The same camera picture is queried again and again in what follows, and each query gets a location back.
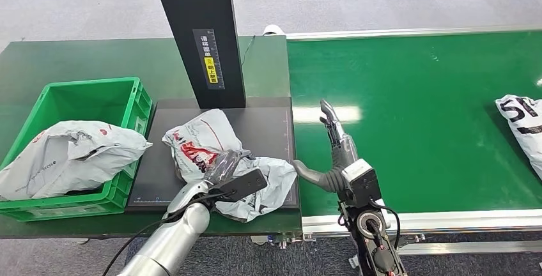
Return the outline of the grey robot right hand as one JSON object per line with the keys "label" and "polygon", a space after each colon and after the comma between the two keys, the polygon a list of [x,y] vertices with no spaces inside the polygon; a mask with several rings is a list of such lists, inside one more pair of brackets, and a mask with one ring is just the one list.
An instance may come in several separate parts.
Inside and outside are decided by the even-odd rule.
{"label": "grey robot right hand", "polygon": [[330,139],[332,168],[327,172],[319,172],[306,167],[300,160],[294,160],[293,167],[300,177],[313,185],[326,192],[338,193],[348,188],[341,173],[359,159],[357,148],[352,137],[344,131],[333,106],[325,99],[321,99],[320,109],[325,114],[325,118],[321,117],[320,121],[325,125]]}

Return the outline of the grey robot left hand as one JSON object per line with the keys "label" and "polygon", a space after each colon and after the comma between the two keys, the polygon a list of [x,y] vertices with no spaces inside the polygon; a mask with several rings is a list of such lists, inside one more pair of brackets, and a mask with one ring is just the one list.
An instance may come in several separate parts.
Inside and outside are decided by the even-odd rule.
{"label": "grey robot left hand", "polygon": [[229,181],[235,172],[241,159],[254,160],[254,154],[247,149],[225,150],[220,152],[204,173],[203,180],[217,186]]}

